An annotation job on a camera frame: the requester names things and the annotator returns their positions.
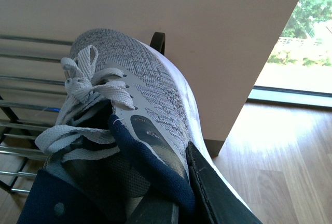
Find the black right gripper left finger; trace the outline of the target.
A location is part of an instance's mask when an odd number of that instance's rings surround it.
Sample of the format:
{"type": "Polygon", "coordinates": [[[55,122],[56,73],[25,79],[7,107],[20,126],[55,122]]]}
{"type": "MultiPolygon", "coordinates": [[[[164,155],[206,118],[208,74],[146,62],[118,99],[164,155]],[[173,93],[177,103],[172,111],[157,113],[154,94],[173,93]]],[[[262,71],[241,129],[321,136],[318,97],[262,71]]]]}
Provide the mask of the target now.
{"type": "Polygon", "coordinates": [[[163,195],[147,194],[130,215],[127,224],[176,224],[179,221],[179,209],[176,203],[163,195]]]}

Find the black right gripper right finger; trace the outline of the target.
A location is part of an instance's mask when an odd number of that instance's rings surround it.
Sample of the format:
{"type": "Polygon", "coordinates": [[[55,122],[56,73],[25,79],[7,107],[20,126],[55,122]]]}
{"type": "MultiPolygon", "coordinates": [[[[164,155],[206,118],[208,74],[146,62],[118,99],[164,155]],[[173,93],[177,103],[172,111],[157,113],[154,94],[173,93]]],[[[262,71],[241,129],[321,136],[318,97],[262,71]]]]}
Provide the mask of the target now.
{"type": "Polygon", "coordinates": [[[261,223],[231,192],[192,142],[188,144],[186,155],[196,198],[195,223],[261,223]]]}

